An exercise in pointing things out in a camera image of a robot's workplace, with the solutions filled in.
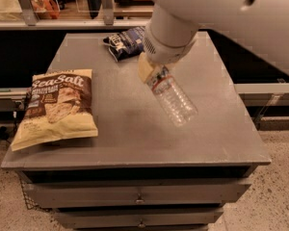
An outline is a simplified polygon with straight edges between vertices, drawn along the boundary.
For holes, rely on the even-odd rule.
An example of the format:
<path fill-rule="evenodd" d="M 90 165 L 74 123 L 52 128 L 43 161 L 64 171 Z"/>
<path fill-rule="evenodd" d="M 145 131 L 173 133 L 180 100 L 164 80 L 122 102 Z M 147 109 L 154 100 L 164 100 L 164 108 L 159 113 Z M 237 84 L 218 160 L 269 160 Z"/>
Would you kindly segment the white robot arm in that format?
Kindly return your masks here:
<path fill-rule="evenodd" d="M 139 76 L 174 64 L 200 29 L 214 30 L 289 75 L 289 0 L 153 0 L 145 26 Z"/>

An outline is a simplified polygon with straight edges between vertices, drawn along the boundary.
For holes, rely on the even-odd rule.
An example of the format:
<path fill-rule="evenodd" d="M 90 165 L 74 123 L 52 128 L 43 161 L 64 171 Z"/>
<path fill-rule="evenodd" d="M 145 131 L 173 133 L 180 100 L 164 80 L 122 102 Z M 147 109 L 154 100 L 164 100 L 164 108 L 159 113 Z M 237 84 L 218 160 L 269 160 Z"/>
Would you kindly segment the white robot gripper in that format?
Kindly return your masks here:
<path fill-rule="evenodd" d="M 138 60 L 138 75 L 143 83 L 158 72 L 158 64 L 174 64 L 189 53 L 198 26 L 167 12 L 155 4 L 145 26 L 144 51 Z"/>

